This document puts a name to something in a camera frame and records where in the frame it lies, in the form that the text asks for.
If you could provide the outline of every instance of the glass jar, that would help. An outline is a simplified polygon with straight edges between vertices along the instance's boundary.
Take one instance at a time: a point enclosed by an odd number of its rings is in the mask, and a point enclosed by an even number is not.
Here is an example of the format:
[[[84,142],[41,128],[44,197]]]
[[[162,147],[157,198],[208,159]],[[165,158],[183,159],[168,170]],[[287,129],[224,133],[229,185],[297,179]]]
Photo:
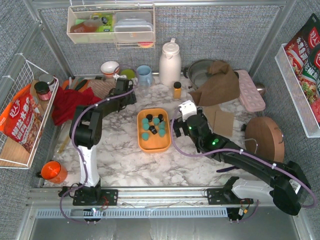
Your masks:
[[[48,83],[39,81],[34,85],[34,89],[40,100],[48,101],[51,98],[52,94]]]
[[[39,81],[40,81],[40,82],[45,82],[45,83],[47,83],[47,84],[49,85],[50,91],[51,91],[51,92],[54,91],[54,89],[55,89],[55,82],[56,82],[54,76],[52,76],[51,74],[45,73],[45,74],[42,74],[42,75],[39,77]]]

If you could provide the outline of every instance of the cable tie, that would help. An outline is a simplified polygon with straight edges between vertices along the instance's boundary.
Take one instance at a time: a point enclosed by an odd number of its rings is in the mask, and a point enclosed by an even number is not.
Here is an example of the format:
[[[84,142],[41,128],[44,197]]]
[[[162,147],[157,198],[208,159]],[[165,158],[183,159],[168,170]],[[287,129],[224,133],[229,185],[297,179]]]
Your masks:
[[[8,79],[11,79],[13,82],[15,82],[15,80],[11,77],[11,75],[2,76],[1,78],[8,78]]]

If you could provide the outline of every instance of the red cloth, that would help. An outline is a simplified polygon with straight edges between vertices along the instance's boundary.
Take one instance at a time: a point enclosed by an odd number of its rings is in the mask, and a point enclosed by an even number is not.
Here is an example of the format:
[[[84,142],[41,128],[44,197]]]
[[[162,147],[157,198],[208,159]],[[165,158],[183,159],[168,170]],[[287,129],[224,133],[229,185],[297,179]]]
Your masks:
[[[53,101],[53,122],[55,125],[59,126],[67,120],[72,120],[74,118],[77,106],[92,105],[99,101],[101,101],[101,98],[94,95],[91,87],[83,92],[78,92],[73,89],[63,90],[59,86]]]

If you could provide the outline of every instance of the jar lid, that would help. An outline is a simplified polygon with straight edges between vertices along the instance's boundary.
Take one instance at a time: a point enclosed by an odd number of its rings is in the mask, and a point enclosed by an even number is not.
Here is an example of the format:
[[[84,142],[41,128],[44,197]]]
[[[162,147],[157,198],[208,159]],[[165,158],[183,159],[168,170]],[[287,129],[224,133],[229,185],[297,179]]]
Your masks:
[[[180,89],[180,88],[181,88],[181,82],[176,81],[176,82],[173,84],[173,87],[174,87],[175,89]]]
[[[46,83],[44,81],[38,81],[34,85],[34,89],[35,89],[36,93],[39,93],[39,94],[46,94],[50,91],[48,83]]]
[[[175,43],[176,39],[172,38],[170,42],[167,42],[162,47],[164,54],[176,55],[180,52],[179,45]]]
[[[52,76],[51,74],[45,73],[39,77],[39,81],[46,82],[47,84],[50,85],[52,82],[55,81],[55,79],[54,79],[54,76]]]

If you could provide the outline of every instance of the orange cup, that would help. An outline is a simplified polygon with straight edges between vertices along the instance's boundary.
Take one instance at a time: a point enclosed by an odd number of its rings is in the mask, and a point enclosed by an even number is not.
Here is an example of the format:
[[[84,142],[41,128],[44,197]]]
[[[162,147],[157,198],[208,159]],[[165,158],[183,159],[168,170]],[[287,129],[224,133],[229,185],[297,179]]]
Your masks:
[[[67,169],[57,161],[46,163],[41,170],[42,178],[54,184],[62,183],[67,175]]]

